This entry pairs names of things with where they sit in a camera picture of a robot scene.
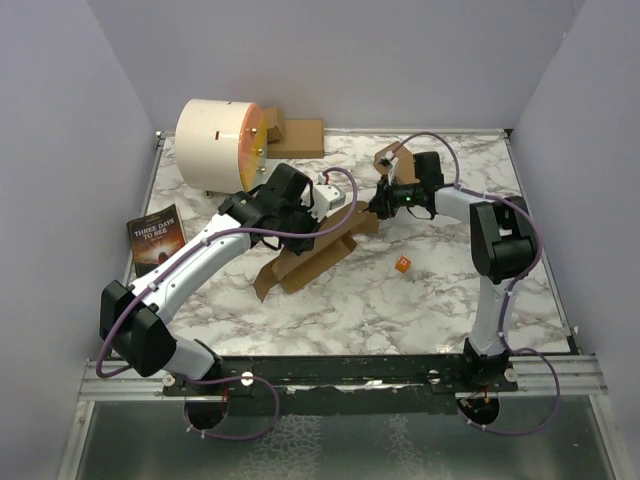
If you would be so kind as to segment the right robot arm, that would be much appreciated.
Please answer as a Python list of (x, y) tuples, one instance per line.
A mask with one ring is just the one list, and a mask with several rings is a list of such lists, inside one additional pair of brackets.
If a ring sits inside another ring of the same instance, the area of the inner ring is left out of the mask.
[(526, 202), (519, 196), (482, 196), (447, 184), (436, 152), (412, 156), (415, 181), (400, 179), (400, 161), (388, 150), (377, 157), (381, 179), (368, 210), (380, 220), (405, 208), (422, 207), (436, 216), (469, 226), (472, 263), (480, 276), (474, 325), (465, 340), (459, 378), (469, 390), (481, 391), (508, 368), (508, 329), (512, 297), (535, 267), (541, 250)]

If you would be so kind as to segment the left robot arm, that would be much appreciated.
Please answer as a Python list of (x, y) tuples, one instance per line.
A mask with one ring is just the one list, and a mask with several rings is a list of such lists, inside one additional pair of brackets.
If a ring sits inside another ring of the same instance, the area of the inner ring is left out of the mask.
[(227, 196), (202, 231), (168, 260), (129, 285), (114, 280), (103, 289), (101, 352), (115, 351), (142, 377), (165, 370), (186, 377), (199, 394), (214, 392), (221, 380), (218, 355), (173, 334), (174, 316), (222, 267), (266, 237), (296, 254), (311, 250), (321, 222), (343, 201), (341, 191), (286, 164), (265, 183)]

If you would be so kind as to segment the small orange cube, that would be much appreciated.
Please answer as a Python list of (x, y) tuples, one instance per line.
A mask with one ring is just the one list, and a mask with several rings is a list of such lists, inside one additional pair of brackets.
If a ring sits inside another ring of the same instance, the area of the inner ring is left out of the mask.
[(400, 256), (395, 263), (395, 268), (401, 273), (406, 273), (410, 266), (411, 261), (405, 256)]

